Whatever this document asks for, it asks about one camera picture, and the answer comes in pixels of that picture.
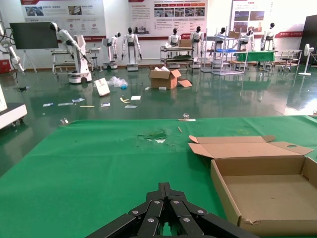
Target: workbench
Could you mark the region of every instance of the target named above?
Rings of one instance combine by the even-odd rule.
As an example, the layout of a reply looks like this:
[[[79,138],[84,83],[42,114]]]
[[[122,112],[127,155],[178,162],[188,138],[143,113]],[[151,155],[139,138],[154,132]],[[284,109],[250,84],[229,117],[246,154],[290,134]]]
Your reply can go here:
[[[164,143],[148,140],[162,137],[162,131]],[[143,203],[159,182],[225,218],[210,159],[191,151],[188,136],[267,134],[315,149],[309,156],[316,159],[317,120],[307,116],[85,120],[62,126],[0,178],[0,237],[84,238]]]

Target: green table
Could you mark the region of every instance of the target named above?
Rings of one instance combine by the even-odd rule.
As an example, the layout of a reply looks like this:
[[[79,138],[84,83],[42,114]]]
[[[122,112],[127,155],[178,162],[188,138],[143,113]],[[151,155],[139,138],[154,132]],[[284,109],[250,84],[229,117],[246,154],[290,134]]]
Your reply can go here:
[[[237,61],[245,61],[247,53],[235,53],[237,56]],[[274,51],[254,51],[248,52],[247,62],[265,62],[265,61],[275,61]]]
[[[164,143],[147,140],[162,130]],[[224,218],[210,160],[190,150],[188,136],[265,134],[311,147],[316,158],[317,121],[305,116],[88,120],[60,127],[0,178],[0,237],[84,238],[143,203],[159,182]]]

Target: humanoid robot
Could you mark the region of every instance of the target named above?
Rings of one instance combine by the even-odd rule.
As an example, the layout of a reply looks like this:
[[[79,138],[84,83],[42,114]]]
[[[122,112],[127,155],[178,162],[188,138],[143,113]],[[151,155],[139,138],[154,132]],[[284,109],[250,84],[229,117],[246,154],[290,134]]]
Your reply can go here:
[[[246,48],[246,45],[249,42],[251,42],[251,51],[255,51],[253,30],[249,30],[247,34],[241,34],[241,40],[237,41],[231,49],[234,49],[236,46],[238,46],[238,50],[241,50],[241,46]]]
[[[132,28],[128,29],[128,34],[126,34],[123,38],[122,44],[122,60],[125,53],[125,44],[128,43],[128,56],[129,56],[129,63],[127,65],[128,71],[138,71],[138,63],[137,63],[137,56],[136,56],[136,47],[138,48],[140,59],[142,60],[141,55],[141,47],[139,43],[138,36],[132,33]]]
[[[193,42],[193,52],[192,57],[194,59],[191,68],[200,68],[201,63],[198,61],[199,56],[203,56],[203,48],[204,48],[204,33],[201,31],[200,26],[197,27],[196,31],[193,32],[190,36],[190,39]]]
[[[105,62],[104,62],[104,68],[106,68],[106,69],[117,69],[118,68],[118,65],[117,65],[115,60],[118,59],[117,41],[118,41],[118,38],[120,36],[121,36],[121,33],[117,32],[117,34],[115,34],[111,38],[111,41],[108,38],[103,39],[103,46],[104,46],[104,50],[105,50],[104,56],[106,57]],[[112,46],[114,60],[112,60],[112,57],[111,57],[111,46]]]
[[[264,35],[261,39],[261,51],[265,51],[265,47],[267,46],[267,50],[271,50],[271,42],[272,42],[272,50],[275,50],[275,32],[274,32],[274,23],[271,23],[270,28],[264,32]]]
[[[68,31],[60,29],[55,22],[50,23],[50,29],[56,32],[57,38],[62,41],[65,49],[71,54],[75,60],[76,70],[68,74],[70,83],[86,83],[91,81],[91,73],[88,68],[90,63],[86,57],[86,42],[83,36],[75,36],[75,40],[71,37]],[[72,54],[68,46],[73,47]]]

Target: glossy floor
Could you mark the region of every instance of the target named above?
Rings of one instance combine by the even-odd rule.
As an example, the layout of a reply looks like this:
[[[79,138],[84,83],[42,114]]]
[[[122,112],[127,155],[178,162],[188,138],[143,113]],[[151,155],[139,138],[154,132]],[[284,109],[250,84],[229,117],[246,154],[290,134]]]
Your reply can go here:
[[[126,90],[111,87],[111,93],[99,97],[93,83],[71,85],[66,75],[58,79],[51,72],[19,74],[19,86],[27,86],[27,92],[16,90],[12,75],[0,76],[0,84],[7,102],[23,102],[28,115],[25,123],[0,130],[0,176],[19,162],[34,146],[61,126],[61,119],[69,122],[83,119],[179,119],[184,113],[190,118],[254,117],[307,115],[317,110],[317,73],[302,77],[296,72],[273,73],[251,67],[245,75],[215,76],[200,71],[182,71],[193,87],[159,91],[150,89],[149,69],[139,72],[96,72],[93,79],[112,76],[127,80]],[[120,97],[130,99],[141,96],[135,109],[126,109]],[[84,102],[73,106],[58,107],[83,98]],[[52,107],[43,104],[54,103]],[[101,107],[110,103],[110,107]],[[80,105],[95,106],[81,108]]]

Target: display board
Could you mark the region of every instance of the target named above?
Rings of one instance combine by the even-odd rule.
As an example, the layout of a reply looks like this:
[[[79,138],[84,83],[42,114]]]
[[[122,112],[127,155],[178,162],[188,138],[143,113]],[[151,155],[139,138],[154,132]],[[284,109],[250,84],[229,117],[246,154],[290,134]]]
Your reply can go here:
[[[10,23],[17,50],[58,48],[49,22]]]
[[[208,0],[128,0],[130,26],[139,39],[166,39],[177,28],[189,39],[198,26],[205,32]]]
[[[233,0],[230,30],[263,35],[271,24],[272,0]]]
[[[56,22],[86,42],[106,37],[103,0],[21,0],[26,22]]]

